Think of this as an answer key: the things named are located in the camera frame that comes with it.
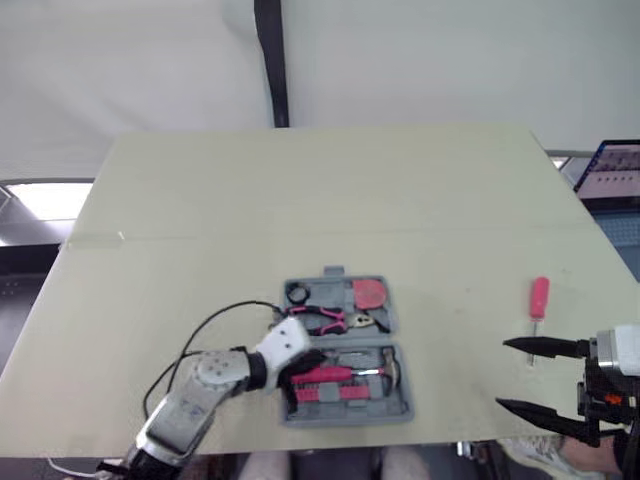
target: person's foot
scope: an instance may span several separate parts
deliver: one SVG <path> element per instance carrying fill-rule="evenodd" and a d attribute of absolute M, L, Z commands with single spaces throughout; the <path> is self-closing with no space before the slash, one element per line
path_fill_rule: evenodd
<path fill-rule="evenodd" d="M 409 445 L 385 447 L 382 451 L 382 480 L 430 480 L 429 468 L 416 448 Z"/>
<path fill-rule="evenodd" d="M 605 478 L 601 473 L 585 472 L 574 468 L 561 454 L 562 436 L 503 438 L 498 440 L 498 443 L 514 461 L 527 467 L 543 470 L 553 478 L 566 475 L 572 478 Z"/>

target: pink screwdriver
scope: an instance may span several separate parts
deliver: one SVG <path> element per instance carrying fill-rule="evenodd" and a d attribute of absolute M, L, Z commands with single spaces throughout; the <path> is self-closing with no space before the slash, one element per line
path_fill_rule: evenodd
<path fill-rule="evenodd" d="M 533 336 L 538 336 L 538 323 L 542 322 L 549 303 L 549 286 L 551 282 L 547 277 L 538 277 L 533 281 L 531 287 L 531 298 L 529 301 L 529 317 L 533 322 Z M 533 367 L 535 357 L 529 355 L 529 365 Z"/>
<path fill-rule="evenodd" d="M 352 370 L 349 367 L 317 367 L 307 373 L 301 373 L 291 377 L 292 383 L 301 385 L 304 383 L 345 382 L 354 376 L 360 375 L 385 375 L 384 368 L 371 368 L 367 370 Z"/>

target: screwdriver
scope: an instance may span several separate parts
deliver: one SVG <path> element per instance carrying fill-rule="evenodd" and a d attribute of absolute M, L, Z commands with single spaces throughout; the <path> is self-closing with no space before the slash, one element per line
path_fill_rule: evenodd
<path fill-rule="evenodd" d="M 531 286 L 531 298 L 529 301 L 529 317 L 533 322 L 533 336 L 538 336 L 538 323 L 542 322 L 549 302 L 549 286 L 550 281 L 547 277 L 538 277 L 533 281 Z M 535 357 L 532 354 L 528 356 L 528 363 L 533 367 Z"/>

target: robotic arm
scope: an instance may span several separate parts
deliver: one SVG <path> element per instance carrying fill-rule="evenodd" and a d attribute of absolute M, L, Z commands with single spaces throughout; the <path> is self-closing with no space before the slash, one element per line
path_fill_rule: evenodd
<path fill-rule="evenodd" d="M 306 329 L 295 317 L 289 317 L 278 323 L 253 353 L 240 347 L 201 354 L 187 381 L 164 397 L 122 465 L 114 467 L 106 478 L 177 478 L 211 427 L 218 405 L 251 390 L 273 392 L 283 370 L 310 349 Z"/>

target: pliers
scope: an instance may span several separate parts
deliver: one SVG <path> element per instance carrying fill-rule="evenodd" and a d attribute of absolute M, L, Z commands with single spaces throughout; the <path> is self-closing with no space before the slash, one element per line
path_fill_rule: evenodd
<path fill-rule="evenodd" d="M 341 335 L 346 333 L 350 328 L 368 327 L 376 323 L 376 320 L 370 315 L 364 313 L 345 314 L 341 308 L 325 308 L 315 305 L 301 305 L 299 307 L 290 307 L 284 310 L 285 315 L 313 314 L 320 315 L 333 320 L 329 325 L 316 328 L 309 331 L 310 335 L 322 336 L 329 333 Z"/>

